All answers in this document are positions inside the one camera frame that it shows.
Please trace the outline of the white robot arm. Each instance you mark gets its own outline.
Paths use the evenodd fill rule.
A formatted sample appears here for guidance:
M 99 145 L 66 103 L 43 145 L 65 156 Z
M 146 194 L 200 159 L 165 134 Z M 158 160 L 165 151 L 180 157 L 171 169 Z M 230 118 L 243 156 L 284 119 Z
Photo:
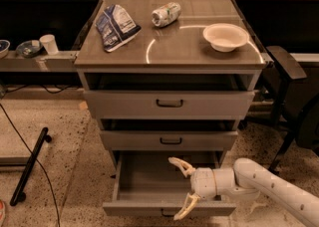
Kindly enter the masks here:
M 194 168 L 177 157 L 168 161 L 190 177 L 191 193 L 174 220 L 187 216 L 200 200 L 226 195 L 233 198 L 256 198 L 260 192 L 279 203 L 306 227 L 319 227 L 319 198 L 274 175 L 248 158 L 238 158 L 231 168 Z

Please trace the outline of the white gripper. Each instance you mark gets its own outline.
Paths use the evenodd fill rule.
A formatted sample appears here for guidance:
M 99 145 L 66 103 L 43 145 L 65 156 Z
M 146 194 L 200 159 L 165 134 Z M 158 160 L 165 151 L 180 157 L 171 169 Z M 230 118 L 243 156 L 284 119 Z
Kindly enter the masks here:
M 182 220 L 195 208 L 200 199 L 212 199 L 217 195 L 215 175 L 210 168 L 195 170 L 191 164 L 177 157 L 170 157 L 168 162 L 176 166 L 184 177 L 191 176 L 192 194 L 186 195 L 181 209 L 173 216 L 174 220 Z

